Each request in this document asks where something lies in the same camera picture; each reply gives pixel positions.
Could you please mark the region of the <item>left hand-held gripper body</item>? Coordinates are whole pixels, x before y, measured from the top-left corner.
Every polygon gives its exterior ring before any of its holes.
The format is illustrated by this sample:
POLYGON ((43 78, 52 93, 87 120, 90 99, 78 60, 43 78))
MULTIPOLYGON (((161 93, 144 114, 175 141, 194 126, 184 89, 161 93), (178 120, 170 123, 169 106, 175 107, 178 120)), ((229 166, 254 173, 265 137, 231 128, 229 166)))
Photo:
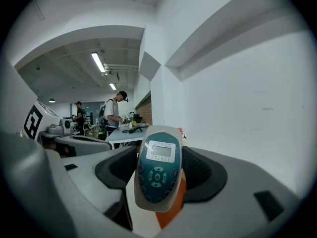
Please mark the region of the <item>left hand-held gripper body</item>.
POLYGON ((59 143, 73 134, 74 123, 62 118, 48 106, 36 101, 28 113, 21 134, 38 142, 45 149, 54 150, 61 157, 74 157, 75 147, 59 143))

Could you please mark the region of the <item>long ceiling light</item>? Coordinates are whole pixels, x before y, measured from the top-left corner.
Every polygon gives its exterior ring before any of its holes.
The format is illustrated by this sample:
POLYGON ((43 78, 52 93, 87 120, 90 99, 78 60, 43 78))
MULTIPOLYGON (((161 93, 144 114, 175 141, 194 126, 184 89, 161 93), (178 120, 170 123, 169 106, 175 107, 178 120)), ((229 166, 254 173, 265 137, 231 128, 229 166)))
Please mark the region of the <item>long ceiling light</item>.
POLYGON ((96 64, 96 66, 97 66, 98 69, 100 70, 100 72, 105 72, 105 71, 106 71, 106 70, 105 70, 105 67, 104 67, 103 64, 102 64, 102 62, 101 62, 101 60, 100 60, 100 58, 99 58, 98 53, 93 52, 93 53, 91 53, 91 56, 92 56, 92 58, 93 58, 93 60, 94 60, 94 62, 95 62, 95 64, 96 64))

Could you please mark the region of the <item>grey handheld device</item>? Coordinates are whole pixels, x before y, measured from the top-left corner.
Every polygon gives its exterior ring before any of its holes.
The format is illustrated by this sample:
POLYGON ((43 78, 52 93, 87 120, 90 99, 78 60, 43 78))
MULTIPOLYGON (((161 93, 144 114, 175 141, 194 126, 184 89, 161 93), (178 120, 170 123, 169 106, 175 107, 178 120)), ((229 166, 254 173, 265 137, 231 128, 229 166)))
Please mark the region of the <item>grey handheld device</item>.
POLYGON ((177 196, 182 178, 182 146, 179 130, 151 125, 138 154, 134 176, 134 197, 139 208, 168 211, 177 196))

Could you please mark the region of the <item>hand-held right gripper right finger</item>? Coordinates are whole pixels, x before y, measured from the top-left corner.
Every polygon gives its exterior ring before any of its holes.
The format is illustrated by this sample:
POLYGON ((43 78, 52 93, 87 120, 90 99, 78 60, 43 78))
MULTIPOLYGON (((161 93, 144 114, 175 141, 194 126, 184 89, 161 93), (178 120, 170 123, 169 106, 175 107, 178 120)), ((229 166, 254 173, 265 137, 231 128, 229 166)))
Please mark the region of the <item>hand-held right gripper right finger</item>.
POLYGON ((256 164, 183 147, 181 211, 155 238, 271 238, 299 198, 256 164))

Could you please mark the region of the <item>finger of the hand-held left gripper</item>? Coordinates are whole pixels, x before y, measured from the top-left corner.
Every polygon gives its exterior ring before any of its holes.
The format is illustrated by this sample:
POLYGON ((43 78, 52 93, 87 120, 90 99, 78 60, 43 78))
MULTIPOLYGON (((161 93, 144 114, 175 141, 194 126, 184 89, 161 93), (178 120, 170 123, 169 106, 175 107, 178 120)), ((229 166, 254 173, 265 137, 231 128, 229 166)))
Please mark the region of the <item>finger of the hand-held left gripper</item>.
POLYGON ((66 157, 78 157, 112 150, 112 145, 106 141, 82 135, 56 137, 56 150, 66 157))

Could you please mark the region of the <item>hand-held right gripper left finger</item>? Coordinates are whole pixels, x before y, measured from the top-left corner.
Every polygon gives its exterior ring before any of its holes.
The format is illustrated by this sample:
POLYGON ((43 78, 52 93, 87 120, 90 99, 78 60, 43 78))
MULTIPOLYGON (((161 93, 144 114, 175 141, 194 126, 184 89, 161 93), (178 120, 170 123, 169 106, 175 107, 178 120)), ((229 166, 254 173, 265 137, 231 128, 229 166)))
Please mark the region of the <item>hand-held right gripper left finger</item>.
POLYGON ((101 152, 62 159, 56 151, 18 135, 0 132, 0 173, 23 219, 40 229, 30 238, 138 238, 109 218, 124 198, 95 175, 95 166, 109 157, 101 152))

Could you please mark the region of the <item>grey-blue table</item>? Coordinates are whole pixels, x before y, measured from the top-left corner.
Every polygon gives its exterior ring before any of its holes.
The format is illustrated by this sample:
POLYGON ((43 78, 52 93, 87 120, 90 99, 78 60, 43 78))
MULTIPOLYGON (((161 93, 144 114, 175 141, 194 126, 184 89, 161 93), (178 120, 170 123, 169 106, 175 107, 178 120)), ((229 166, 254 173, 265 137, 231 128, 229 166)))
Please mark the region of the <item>grey-blue table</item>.
POLYGON ((143 140, 147 129, 148 127, 141 127, 141 130, 137 129, 133 133, 123 132, 125 130, 130 130, 129 124, 123 124, 119 128, 115 129, 111 135, 107 137, 106 142, 115 144, 143 140))

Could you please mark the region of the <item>orange box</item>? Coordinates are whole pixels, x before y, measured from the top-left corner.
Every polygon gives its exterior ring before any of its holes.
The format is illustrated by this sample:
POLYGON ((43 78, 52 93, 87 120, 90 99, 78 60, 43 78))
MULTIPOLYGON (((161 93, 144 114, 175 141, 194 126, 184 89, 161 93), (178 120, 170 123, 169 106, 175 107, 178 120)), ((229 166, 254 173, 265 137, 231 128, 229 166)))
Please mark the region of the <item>orange box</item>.
POLYGON ((182 210, 185 193, 186 177, 185 174, 182 173, 180 187, 172 207, 166 212, 156 212, 156 218, 161 230, 163 230, 182 210))

